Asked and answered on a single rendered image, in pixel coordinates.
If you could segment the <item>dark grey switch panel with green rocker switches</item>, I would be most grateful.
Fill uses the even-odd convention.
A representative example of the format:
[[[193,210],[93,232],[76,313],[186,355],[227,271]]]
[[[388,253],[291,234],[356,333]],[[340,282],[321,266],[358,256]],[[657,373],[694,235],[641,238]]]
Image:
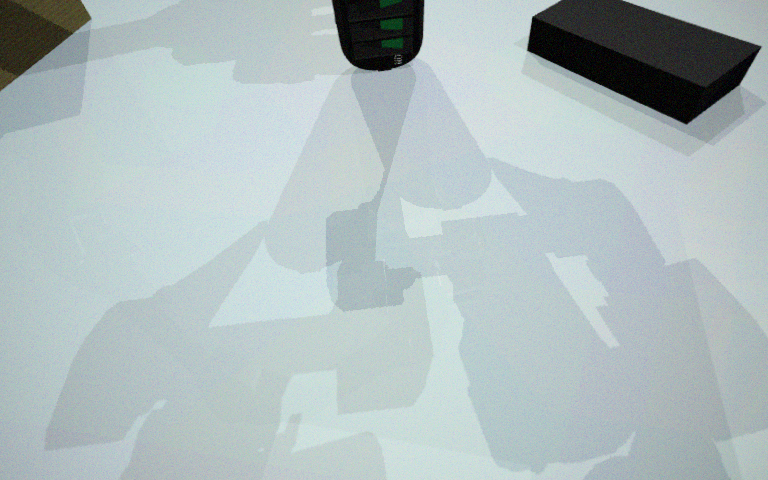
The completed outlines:
[[[413,60],[423,41],[424,0],[331,0],[347,60],[392,70]]]

